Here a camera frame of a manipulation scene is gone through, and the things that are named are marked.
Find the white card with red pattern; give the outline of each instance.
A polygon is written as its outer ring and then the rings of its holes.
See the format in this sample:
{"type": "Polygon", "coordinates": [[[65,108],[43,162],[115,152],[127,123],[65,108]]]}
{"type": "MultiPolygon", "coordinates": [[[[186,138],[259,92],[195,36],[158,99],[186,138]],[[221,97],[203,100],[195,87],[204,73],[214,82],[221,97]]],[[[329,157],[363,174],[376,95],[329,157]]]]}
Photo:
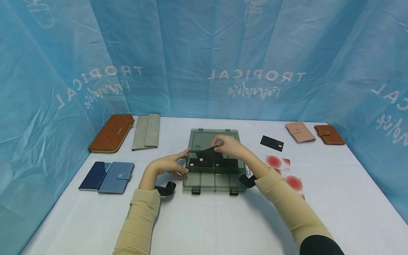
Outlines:
{"type": "Polygon", "coordinates": [[[278,174],[282,175],[286,183],[289,184],[289,186],[291,186],[303,199],[305,199],[303,184],[301,180],[293,174],[289,159],[266,155],[266,164],[275,169],[278,174]]]}

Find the black card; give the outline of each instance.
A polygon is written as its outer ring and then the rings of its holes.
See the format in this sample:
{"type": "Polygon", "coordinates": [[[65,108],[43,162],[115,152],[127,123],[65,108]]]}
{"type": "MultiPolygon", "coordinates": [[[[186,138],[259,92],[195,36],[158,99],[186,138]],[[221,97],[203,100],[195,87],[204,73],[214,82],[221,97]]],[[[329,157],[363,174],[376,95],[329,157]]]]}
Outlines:
{"type": "Polygon", "coordinates": [[[189,167],[213,167],[212,164],[202,164],[198,158],[190,158],[187,163],[187,168],[189,167]]]}
{"type": "Polygon", "coordinates": [[[262,136],[261,144],[277,151],[283,150],[283,142],[267,137],[265,135],[262,136]]]}
{"type": "Polygon", "coordinates": [[[239,168],[238,160],[235,158],[223,158],[222,160],[215,160],[214,167],[224,167],[233,169],[239,168]]]}
{"type": "Polygon", "coordinates": [[[202,166],[212,165],[215,160],[222,160],[222,153],[215,152],[214,148],[218,146],[214,146],[208,148],[206,150],[200,151],[196,153],[198,160],[201,162],[202,166]]]}

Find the person's hand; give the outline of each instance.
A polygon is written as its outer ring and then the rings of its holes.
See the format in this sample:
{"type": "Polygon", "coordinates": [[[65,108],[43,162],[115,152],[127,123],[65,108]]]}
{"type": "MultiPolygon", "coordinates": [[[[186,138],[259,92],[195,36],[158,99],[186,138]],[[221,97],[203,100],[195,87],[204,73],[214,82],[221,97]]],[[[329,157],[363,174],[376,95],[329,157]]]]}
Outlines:
{"type": "Polygon", "coordinates": [[[221,144],[218,147],[214,148],[214,151],[216,152],[227,154],[238,159],[242,159],[245,154],[249,152],[244,145],[242,145],[232,136],[217,135],[214,138],[211,146],[214,147],[218,141],[221,141],[221,144]]]}
{"type": "Polygon", "coordinates": [[[168,172],[169,174],[173,175],[177,179],[183,180],[183,176],[185,173],[188,172],[188,169],[177,164],[177,161],[179,159],[186,158],[186,154],[189,151],[190,151],[190,148],[187,148],[180,153],[156,159],[152,161],[147,168],[157,171],[158,175],[168,172]]]}

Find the brown card holder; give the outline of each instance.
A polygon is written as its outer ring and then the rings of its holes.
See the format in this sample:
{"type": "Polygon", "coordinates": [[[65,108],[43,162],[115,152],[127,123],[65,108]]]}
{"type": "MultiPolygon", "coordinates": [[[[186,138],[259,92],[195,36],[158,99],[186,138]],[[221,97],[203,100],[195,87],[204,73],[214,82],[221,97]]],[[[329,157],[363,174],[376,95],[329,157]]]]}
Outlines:
{"type": "Polygon", "coordinates": [[[315,130],[317,132],[317,135],[322,139],[324,144],[327,145],[346,144],[332,125],[317,125],[315,126],[315,130]]]}
{"type": "Polygon", "coordinates": [[[89,146],[91,152],[115,153],[132,127],[132,115],[112,115],[89,146]]]}
{"type": "Polygon", "coordinates": [[[303,122],[292,122],[286,124],[286,128],[289,133],[297,142],[312,142],[316,138],[312,135],[309,129],[305,126],[303,122]]]}

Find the black sleeve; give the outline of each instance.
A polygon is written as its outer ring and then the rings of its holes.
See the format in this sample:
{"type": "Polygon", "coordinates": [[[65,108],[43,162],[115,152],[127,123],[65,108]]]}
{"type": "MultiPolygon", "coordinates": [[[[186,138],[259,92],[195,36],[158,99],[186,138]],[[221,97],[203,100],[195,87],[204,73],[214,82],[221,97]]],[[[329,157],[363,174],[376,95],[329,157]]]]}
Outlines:
{"type": "Polygon", "coordinates": [[[332,239],[322,235],[312,235],[300,245],[300,255],[344,255],[332,239]]]}

